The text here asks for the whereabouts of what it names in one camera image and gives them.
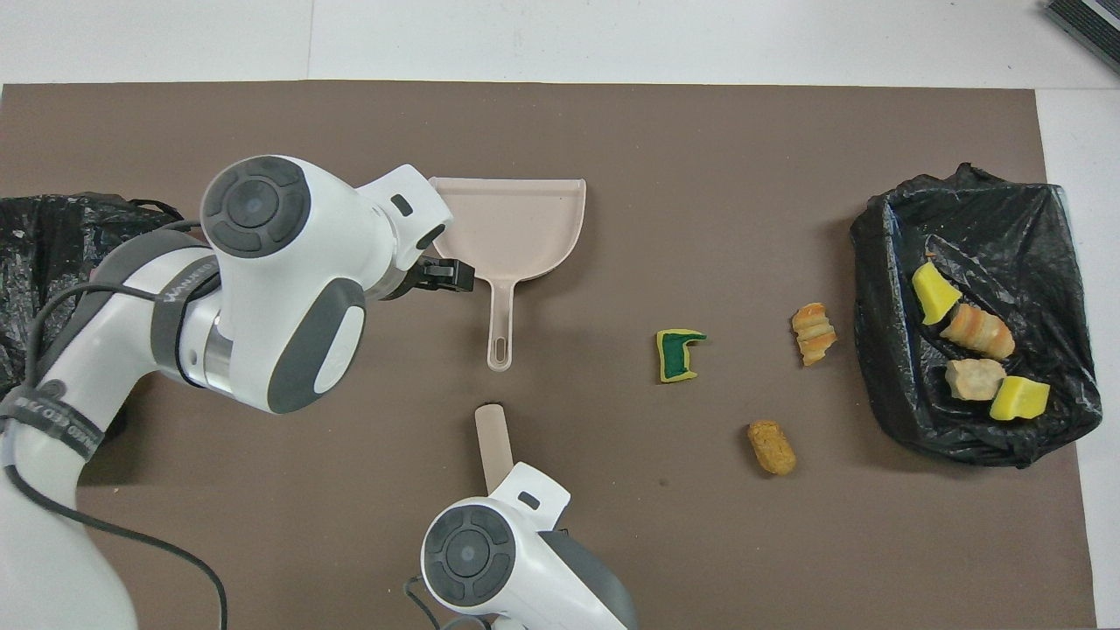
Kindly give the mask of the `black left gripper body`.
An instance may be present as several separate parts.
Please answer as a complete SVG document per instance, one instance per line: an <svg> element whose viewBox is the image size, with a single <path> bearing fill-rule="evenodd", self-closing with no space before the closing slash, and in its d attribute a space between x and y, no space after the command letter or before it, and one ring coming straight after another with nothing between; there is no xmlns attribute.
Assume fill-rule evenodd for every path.
<svg viewBox="0 0 1120 630"><path fill-rule="evenodd" d="M385 300L402 298L408 291L412 290L435 291L436 284L432 282L431 276L427 274L428 268L435 265L436 260L431 256L421 254L417 259L416 265L405 272L402 282L396 285L395 290L389 291L385 295Z"/></svg>

